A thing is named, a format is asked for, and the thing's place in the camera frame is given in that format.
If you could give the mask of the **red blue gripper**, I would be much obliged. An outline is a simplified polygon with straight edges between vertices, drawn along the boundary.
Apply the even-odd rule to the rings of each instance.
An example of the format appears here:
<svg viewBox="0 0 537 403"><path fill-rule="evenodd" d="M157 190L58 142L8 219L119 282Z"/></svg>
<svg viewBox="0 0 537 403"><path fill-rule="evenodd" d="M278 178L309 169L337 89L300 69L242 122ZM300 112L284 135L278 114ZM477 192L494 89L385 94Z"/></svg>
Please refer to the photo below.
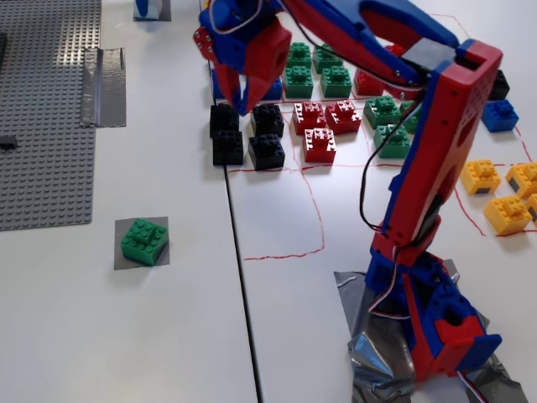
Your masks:
<svg viewBox="0 0 537 403"><path fill-rule="evenodd" d="M210 1L199 15L193 40L241 116L262 100L285 67L291 33L277 17L281 10L276 1Z"/></svg>

